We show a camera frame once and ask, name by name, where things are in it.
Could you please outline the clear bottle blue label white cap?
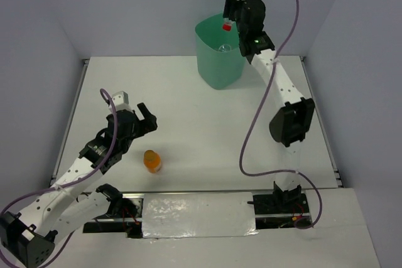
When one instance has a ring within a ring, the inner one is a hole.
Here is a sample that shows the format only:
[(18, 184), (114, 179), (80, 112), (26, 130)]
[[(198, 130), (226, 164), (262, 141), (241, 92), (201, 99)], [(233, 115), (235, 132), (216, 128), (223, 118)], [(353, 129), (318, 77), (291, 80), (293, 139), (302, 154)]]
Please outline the clear bottle blue label white cap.
[(232, 47), (231, 47), (231, 45), (223, 44), (223, 45), (220, 45), (220, 46), (218, 47), (218, 50), (217, 50), (217, 51), (219, 51), (219, 52), (221, 52), (221, 53), (227, 53), (227, 52), (232, 51)]

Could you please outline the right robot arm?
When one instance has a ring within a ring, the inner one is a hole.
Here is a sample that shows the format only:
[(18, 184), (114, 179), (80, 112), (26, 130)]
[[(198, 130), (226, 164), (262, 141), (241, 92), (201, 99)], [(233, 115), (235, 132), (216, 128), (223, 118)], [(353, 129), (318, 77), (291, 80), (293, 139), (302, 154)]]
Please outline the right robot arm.
[(315, 103), (295, 87), (276, 58), (278, 52), (264, 31), (265, 13), (262, 0), (225, 0), (223, 17), (235, 22), (241, 55), (266, 83), (264, 96), (274, 98), (276, 109), (269, 133), (283, 148), (284, 167), (273, 171), (273, 205), (279, 212), (287, 212), (302, 193), (301, 145), (310, 130)]

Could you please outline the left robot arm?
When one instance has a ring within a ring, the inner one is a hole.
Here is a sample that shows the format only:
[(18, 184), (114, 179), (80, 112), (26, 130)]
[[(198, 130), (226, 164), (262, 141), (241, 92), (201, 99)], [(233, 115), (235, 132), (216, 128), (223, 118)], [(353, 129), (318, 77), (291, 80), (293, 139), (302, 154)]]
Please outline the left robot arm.
[(59, 241), (100, 215), (118, 216), (127, 199), (115, 187), (100, 185), (82, 201), (76, 199), (101, 179), (129, 151), (132, 142), (157, 129), (157, 118), (144, 103), (140, 119), (128, 104), (110, 105), (107, 127), (79, 152), (71, 167), (18, 213), (1, 212), (1, 244), (25, 267), (46, 267)]

